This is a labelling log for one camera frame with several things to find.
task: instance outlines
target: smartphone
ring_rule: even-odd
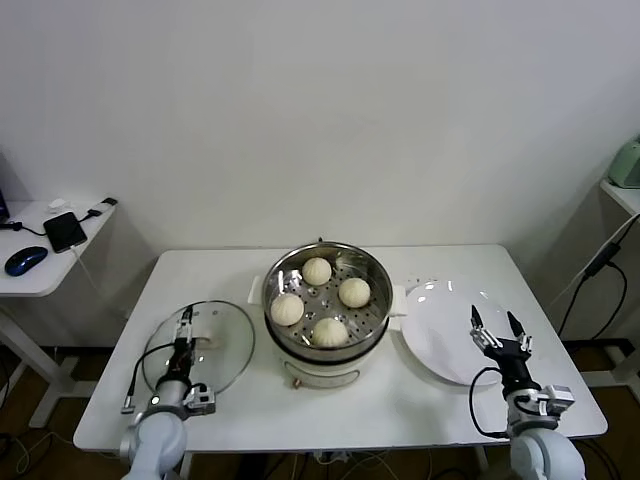
[[[64,252],[72,246],[87,241],[87,236],[73,212],[63,213],[47,220],[43,226],[51,247],[56,253]]]

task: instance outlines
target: white table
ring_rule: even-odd
[[[87,210],[97,202],[76,204],[74,211],[78,218],[84,217]],[[44,232],[42,224],[45,220],[59,215],[47,213],[47,202],[7,202],[11,213],[11,221],[20,221],[32,230]],[[102,226],[111,217],[110,208],[99,217],[82,223],[87,234],[87,241],[76,248],[78,255],[89,246]],[[19,250],[35,245],[49,249],[47,257],[24,275],[11,277],[4,268],[0,269],[0,297],[43,297],[53,292],[69,273],[77,258],[71,251],[54,253],[47,237],[39,237],[26,230],[14,232],[0,231],[0,263],[4,267],[7,259]],[[93,393],[95,382],[76,382],[70,373],[77,363],[77,358],[66,358],[62,365],[56,364],[42,349],[31,340],[20,328],[19,319],[15,319],[7,309],[0,309],[0,341],[16,353],[22,362],[13,372],[4,388],[11,390],[25,369],[25,364],[33,368],[49,382],[49,388],[36,408],[30,427],[39,428],[47,424],[51,412],[58,399],[67,397],[88,398]]]
[[[465,275],[510,309],[535,338],[528,363],[539,383],[567,385],[576,403],[563,416],[567,436],[595,436],[607,421],[507,251],[497,245],[367,248],[396,284]],[[445,384],[405,350],[390,332],[376,347],[367,372],[336,390],[291,388],[274,355],[259,307],[247,305],[255,275],[264,274],[285,250],[210,250],[164,253],[140,296],[74,435],[79,448],[116,450],[131,422],[120,415],[134,362],[159,323],[176,309],[205,299],[245,307],[256,327],[256,350],[244,375],[218,397],[217,413],[190,418],[190,452],[265,452],[382,449],[492,443],[469,417],[468,388]],[[461,338],[464,348],[475,348]],[[481,424],[504,429],[501,386],[480,388]],[[150,392],[139,378],[135,403]],[[328,415],[331,421],[322,420]]]
[[[640,189],[620,188],[611,185],[606,179],[600,182],[600,188],[613,198],[629,214],[640,213]],[[616,364],[613,370],[584,372],[582,375],[589,386],[592,387],[617,387],[625,386],[640,402],[640,349],[625,357],[620,348],[615,346],[605,347],[605,351]]]

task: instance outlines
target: glass lid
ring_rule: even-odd
[[[162,322],[145,347],[148,350],[173,341],[176,324],[186,306]],[[215,393],[231,386],[251,361],[255,348],[255,330],[251,318],[239,306],[223,300],[193,304],[192,336],[196,339],[191,383],[202,382]],[[148,355],[142,363],[142,375],[151,391],[167,371],[172,348]]]

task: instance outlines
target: blue mouse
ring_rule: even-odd
[[[27,247],[9,257],[4,271],[12,277],[19,277],[39,264],[49,253],[44,247]]]

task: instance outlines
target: wooden floor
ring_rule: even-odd
[[[17,359],[6,349],[0,349],[0,357],[4,359],[10,370],[17,365]],[[108,355],[104,353],[82,355],[73,376],[79,380],[97,380],[106,365]],[[574,355],[576,365],[582,371],[610,368],[609,360],[603,352],[596,349],[583,349]],[[0,371],[0,384],[4,382]],[[20,435],[27,448],[36,444],[47,432],[29,431],[28,420],[39,399],[46,390],[45,382],[27,369],[9,396],[5,407],[0,410],[0,432]],[[640,472],[640,408],[633,396],[625,388],[607,388],[594,391],[594,395],[609,420],[609,432],[598,439],[617,464],[623,479],[635,479]],[[87,404],[83,399],[67,399],[59,403],[48,428],[62,438],[70,441],[76,425]],[[58,438],[42,442],[31,455],[31,467],[23,476],[16,473],[16,463],[21,451],[14,445],[8,453],[3,453],[4,445],[0,442],[0,479],[47,479],[74,480],[119,479],[126,474],[127,468],[118,460],[106,458],[95,453],[85,453]],[[587,465],[589,480],[607,480],[610,476],[601,461],[588,449],[578,447]],[[433,461],[432,471],[438,472],[456,467],[464,471],[469,479],[476,478],[478,466],[471,448],[431,449]],[[491,462],[498,461],[508,455],[506,448],[489,448]],[[319,465],[313,458],[304,455],[200,455],[194,459],[191,470],[193,480],[231,480],[235,478],[261,480],[266,472],[282,458],[280,466],[269,477],[271,480],[304,479],[304,480],[340,480],[353,465],[336,462],[330,466]],[[356,455],[356,460],[365,455]],[[384,457],[399,480],[426,480],[429,472],[428,450],[393,451]],[[292,476],[294,462],[296,475]],[[377,460],[371,460],[353,470],[349,480],[391,479],[386,468]],[[451,472],[442,477],[444,480],[464,480],[464,477]]]

